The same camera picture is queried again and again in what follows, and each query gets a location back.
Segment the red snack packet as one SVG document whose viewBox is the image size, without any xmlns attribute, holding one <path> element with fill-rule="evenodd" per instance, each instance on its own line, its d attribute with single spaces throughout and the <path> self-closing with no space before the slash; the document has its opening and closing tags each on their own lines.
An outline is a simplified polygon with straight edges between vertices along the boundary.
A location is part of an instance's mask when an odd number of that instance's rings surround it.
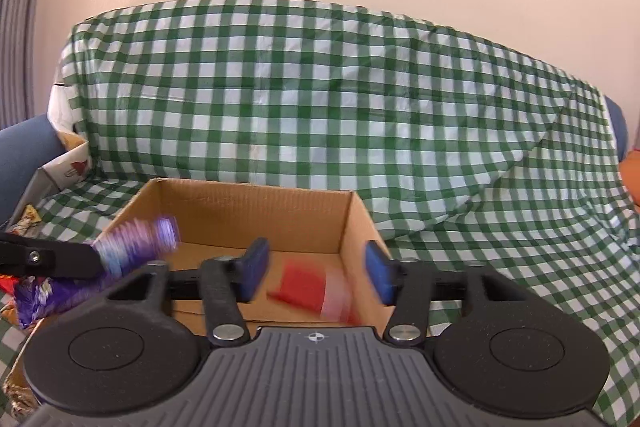
<svg viewBox="0 0 640 427">
<path fill-rule="evenodd" d="M 267 297 L 328 322 L 360 325 L 355 297 L 345 275 L 324 265 L 286 262 Z"/>
</svg>

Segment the purple snack packet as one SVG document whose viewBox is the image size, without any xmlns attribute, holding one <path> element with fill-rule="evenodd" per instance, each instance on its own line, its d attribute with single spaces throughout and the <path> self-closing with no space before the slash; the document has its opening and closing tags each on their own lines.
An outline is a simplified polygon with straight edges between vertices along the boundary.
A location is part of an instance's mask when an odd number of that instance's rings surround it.
<svg viewBox="0 0 640 427">
<path fill-rule="evenodd" d="M 172 253 L 178 242 L 179 229 L 173 217 L 125 222 L 92 244 L 103 267 L 103 273 L 97 277 L 26 277 L 16 283 L 17 321 L 28 329 L 49 315 L 72 309 L 134 270 Z"/>
</svg>

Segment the brown cardboard box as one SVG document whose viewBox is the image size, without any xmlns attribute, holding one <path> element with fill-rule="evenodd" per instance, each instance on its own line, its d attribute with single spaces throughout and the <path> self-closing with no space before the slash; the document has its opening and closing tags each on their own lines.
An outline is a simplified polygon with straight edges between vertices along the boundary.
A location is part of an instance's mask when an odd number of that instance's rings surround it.
<svg viewBox="0 0 640 427">
<path fill-rule="evenodd" d="M 289 263 L 343 273 L 363 325 L 382 332 L 392 310 L 383 306 L 364 264 L 367 243 L 380 234 L 354 192 L 314 191 L 181 179 L 145 183 L 112 221 L 169 216 L 180 243 L 166 258 L 171 269 L 195 269 L 211 257 L 238 257 L 258 237 L 268 239 L 269 269 L 251 303 L 240 311 L 251 331 L 260 326 L 331 327 L 333 321 L 269 298 Z"/>
</svg>

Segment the white printed paper bag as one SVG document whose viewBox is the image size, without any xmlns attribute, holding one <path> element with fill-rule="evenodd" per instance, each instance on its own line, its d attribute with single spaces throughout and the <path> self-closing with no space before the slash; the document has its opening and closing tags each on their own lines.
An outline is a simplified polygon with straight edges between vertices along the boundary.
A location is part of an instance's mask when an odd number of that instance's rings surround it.
<svg viewBox="0 0 640 427">
<path fill-rule="evenodd" d="M 40 200 L 65 190 L 85 178 L 91 167 L 88 142 L 74 132 L 70 102 L 60 80 L 53 83 L 46 115 L 66 152 L 41 166 L 32 176 L 20 201 L 5 227 L 7 229 L 20 219 L 28 205 L 37 205 Z"/>
</svg>

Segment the green checkered cloth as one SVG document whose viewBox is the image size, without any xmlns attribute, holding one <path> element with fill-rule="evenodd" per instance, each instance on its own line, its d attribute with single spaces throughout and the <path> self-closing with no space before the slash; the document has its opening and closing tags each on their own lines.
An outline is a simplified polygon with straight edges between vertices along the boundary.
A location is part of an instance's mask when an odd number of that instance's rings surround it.
<svg viewBox="0 0 640 427">
<path fill-rule="evenodd" d="M 584 321 L 612 360 L 597 411 L 638 417 L 639 215 L 590 83 L 408 16 L 179 0 L 76 24 L 49 116 L 92 170 L 38 204 L 45 239 L 95 239 L 154 178 L 354 191 L 394 256 L 489 262 Z"/>
</svg>

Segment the orange cushion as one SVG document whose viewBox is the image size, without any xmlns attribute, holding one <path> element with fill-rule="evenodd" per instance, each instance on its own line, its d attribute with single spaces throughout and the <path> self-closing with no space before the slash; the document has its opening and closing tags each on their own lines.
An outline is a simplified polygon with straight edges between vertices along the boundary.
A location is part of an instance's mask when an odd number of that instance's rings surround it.
<svg viewBox="0 0 640 427">
<path fill-rule="evenodd" d="M 634 148 L 620 162 L 620 176 L 629 192 L 634 208 L 640 209 L 640 150 Z"/>
</svg>

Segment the grey curtain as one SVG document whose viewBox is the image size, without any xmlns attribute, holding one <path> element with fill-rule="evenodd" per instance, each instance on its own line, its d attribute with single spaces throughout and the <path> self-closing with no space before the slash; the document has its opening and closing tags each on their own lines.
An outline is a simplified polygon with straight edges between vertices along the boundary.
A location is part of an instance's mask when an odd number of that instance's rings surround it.
<svg viewBox="0 0 640 427">
<path fill-rule="evenodd" d="M 1 127 L 35 115 L 37 0 L 1 0 Z"/>
</svg>

